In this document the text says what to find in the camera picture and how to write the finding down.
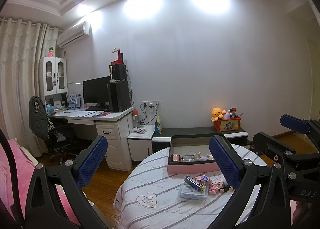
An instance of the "power plug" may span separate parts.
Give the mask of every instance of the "power plug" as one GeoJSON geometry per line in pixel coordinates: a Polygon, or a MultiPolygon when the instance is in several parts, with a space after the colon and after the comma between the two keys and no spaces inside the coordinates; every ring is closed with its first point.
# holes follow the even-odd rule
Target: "power plug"
{"type": "Polygon", "coordinates": [[[150,107],[150,112],[153,112],[153,108],[154,108],[153,102],[149,102],[149,107],[150,107]]]}

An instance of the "yellow octopus plush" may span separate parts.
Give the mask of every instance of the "yellow octopus plush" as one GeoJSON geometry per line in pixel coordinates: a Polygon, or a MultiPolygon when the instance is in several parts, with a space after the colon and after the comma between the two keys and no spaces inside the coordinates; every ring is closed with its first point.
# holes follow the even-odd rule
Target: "yellow octopus plush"
{"type": "Polygon", "coordinates": [[[221,110],[220,108],[216,107],[212,110],[212,118],[211,118],[211,121],[214,122],[214,121],[217,121],[218,118],[222,118],[224,114],[226,114],[227,111],[225,110],[221,110]]]}

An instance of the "curtain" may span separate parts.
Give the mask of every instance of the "curtain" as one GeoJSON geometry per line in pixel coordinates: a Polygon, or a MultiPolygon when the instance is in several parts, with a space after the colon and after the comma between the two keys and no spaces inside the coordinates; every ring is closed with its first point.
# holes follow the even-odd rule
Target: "curtain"
{"type": "Polygon", "coordinates": [[[29,100],[39,95],[39,60],[55,48],[57,36],[57,28],[40,23],[9,18],[0,24],[0,128],[35,157],[47,148],[29,128],[29,100]]]}

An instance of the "power cord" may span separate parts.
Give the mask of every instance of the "power cord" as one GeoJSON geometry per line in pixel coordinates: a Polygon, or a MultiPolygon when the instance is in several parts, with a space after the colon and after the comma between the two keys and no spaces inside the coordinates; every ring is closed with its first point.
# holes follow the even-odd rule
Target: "power cord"
{"type": "Polygon", "coordinates": [[[130,104],[131,104],[131,108],[132,108],[132,106],[134,105],[134,101],[132,100],[133,92],[132,92],[132,88],[131,88],[131,79],[130,79],[130,77],[128,76],[128,71],[129,71],[129,70],[126,71],[126,74],[127,74],[127,77],[128,77],[128,79],[129,79],[129,81],[130,81],[129,97],[130,97],[130,104]]]}
{"type": "Polygon", "coordinates": [[[146,107],[147,107],[147,103],[142,103],[142,104],[140,104],[140,109],[141,109],[141,111],[142,111],[143,114],[144,114],[144,117],[143,117],[143,119],[140,121],[140,124],[142,124],[142,122],[147,119],[146,107]]]}
{"type": "Polygon", "coordinates": [[[150,120],[150,121],[148,121],[147,123],[143,123],[143,125],[147,125],[148,123],[150,123],[156,116],[157,116],[157,114],[158,114],[158,107],[154,107],[153,105],[150,105],[149,106],[150,108],[156,108],[156,114],[154,115],[154,117],[150,120]]]}

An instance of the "blue gripper pad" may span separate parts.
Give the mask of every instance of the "blue gripper pad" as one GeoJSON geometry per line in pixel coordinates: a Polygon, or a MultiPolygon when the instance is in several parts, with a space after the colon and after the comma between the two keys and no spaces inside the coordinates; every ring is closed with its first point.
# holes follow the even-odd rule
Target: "blue gripper pad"
{"type": "Polygon", "coordinates": [[[210,139],[209,149],[229,186],[239,188],[240,170],[215,137],[210,139]]]}
{"type": "Polygon", "coordinates": [[[306,121],[295,118],[288,114],[284,114],[281,116],[280,123],[282,126],[301,134],[308,134],[310,132],[310,127],[308,126],[306,121]]]}
{"type": "Polygon", "coordinates": [[[105,156],[107,149],[107,139],[105,137],[102,137],[78,169],[78,188],[89,185],[94,173],[97,171],[103,157],[105,156]]]}

